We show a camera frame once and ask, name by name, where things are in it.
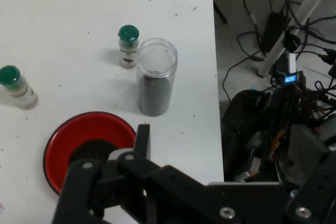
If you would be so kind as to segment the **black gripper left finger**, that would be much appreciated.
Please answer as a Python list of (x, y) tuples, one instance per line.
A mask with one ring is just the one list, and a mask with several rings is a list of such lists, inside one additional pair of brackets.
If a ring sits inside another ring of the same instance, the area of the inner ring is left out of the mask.
[(53, 223), (104, 223), (120, 206), (138, 223), (209, 223), (207, 188), (172, 166), (148, 159), (150, 126), (141, 124), (131, 149), (113, 151), (106, 163), (73, 162)]

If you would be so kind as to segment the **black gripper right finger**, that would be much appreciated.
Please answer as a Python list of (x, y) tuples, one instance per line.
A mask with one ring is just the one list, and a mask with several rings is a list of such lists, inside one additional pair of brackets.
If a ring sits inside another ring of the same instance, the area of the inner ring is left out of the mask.
[(286, 206), (289, 223), (335, 223), (335, 151), (317, 166)]

